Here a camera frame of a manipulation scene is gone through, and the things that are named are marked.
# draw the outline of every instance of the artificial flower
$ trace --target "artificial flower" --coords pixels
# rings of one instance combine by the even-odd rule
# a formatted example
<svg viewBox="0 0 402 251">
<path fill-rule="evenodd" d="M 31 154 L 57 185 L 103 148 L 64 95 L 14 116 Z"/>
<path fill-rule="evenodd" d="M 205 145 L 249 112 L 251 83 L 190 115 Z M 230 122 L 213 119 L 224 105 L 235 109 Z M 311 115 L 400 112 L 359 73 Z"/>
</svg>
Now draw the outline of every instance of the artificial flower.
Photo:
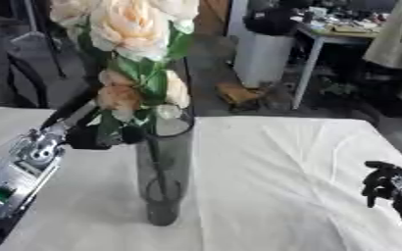
<svg viewBox="0 0 402 251">
<path fill-rule="evenodd" d="M 101 109 L 113 111 L 117 120 L 127 123 L 133 118 L 134 111 L 140 107 L 141 96 L 128 84 L 108 82 L 100 89 L 97 103 Z"/>
<path fill-rule="evenodd" d="M 166 15 L 146 0 L 103 0 L 91 14 L 91 39 L 103 51 L 140 61 L 161 61 L 170 37 Z"/>
<path fill-rule="evenodd" d="M 100 0 L 52 0 L 50 18 L 66 28 L 83 25 Z"/>
<path fill-rule="evenodd" d="M 133 86 L 135 82 L 126 76 L 119 74 L 113 70 L 105 70 L 99 74 L 99 81 L 105 85 L 115 84 L 115 85 L 127 85 Z"/>
<path fill-rule="evenodd" d="M 174 71 L 166 71 L 168 77 L 168 91 L 166 101 L 179 106 L 181 109 L 187 108 L 190 104 L 190 97 L 187 86 Z"/>
<path fill-rule="evenodd" d="M 165 13 L 179 31 L 189 34 L 194 30 L 193 19 L 198 15 L 199 0 L 149 0 L 151 5 Z"/>
</svg>

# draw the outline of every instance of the table leg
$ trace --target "table leg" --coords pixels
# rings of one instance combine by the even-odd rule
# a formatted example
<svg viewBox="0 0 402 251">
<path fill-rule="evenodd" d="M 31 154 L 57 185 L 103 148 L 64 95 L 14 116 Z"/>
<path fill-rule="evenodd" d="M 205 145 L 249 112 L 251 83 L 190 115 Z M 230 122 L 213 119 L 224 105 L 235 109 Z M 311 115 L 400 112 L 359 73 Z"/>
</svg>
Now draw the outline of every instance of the table leg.
<svg viewBox="0 0 402 251">
<path fill-rule="evenodd" d="M 303 71 L 303 74 L 300 78 L 300 83 L 297 86 L 297 90 L 295 92 L 294 102 L 292 104 L 293 110 L 297 110 L 302 103 L 303 95 L 305 95 L 306 88 L 308 87 L 309 80 L 311 79 L 311 75 L 313 74 L 314 67 L 316 66 L 317 60 L 319 59 L 323 45 L 324 41 L 321 38 L 317 38 L 314 41 L 311 55 L 306 62 L 305 70 Z"/>
</svg>

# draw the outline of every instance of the white tablecloth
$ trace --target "white tablecloth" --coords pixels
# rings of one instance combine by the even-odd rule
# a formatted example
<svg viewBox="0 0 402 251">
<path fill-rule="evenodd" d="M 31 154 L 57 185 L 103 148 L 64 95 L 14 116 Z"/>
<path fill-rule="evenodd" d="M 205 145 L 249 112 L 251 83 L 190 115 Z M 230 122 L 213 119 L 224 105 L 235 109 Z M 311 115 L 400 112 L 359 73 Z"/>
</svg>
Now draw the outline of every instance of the white tablecloth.
<svg viewBox="0 0 402 251">
<path fill-rule="evenodd" d="M 0 152 L 48 111 L 0 109 Z M 367 160 L 402 155 L 360 121 L 202 118 L 179 220 L 150 226 L 133 147 L 71 150 L 1 251 L 402 251 L 389 202 L 366 207 Z"/>
</svg>

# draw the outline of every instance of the glass vase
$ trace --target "glass vase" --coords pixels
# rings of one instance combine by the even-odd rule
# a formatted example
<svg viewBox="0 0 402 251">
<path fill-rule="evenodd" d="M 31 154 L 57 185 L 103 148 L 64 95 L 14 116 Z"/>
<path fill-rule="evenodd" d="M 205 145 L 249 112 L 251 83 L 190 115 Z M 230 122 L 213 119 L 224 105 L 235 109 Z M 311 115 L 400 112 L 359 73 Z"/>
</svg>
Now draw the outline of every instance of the glass vase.
<svg viewBox="0 0 402 251">
<path fill-rule="evenodd" d="M 136 145 L 139 191 L 155 226 L 176 221 L 187 190 L 194 127 L 189 111 L 178 119 L 157 118 Z"/>
</svg>

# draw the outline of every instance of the white bin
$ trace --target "white bin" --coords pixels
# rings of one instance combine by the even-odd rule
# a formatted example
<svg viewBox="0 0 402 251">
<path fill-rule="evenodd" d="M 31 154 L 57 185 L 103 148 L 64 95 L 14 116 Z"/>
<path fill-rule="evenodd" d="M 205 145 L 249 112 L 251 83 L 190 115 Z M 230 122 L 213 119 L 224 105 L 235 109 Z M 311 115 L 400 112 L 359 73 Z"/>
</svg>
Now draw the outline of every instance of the white bin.
<svg viewBox="0 0 402 251">
<path fill-rule="evenodd" d="M 289 36 L 268 36 L 247 29 L 241 32 L 234 71 L 247 88 L 259 88 L 261 82 L 277 83 L 294 42 Z"/>
</svg>

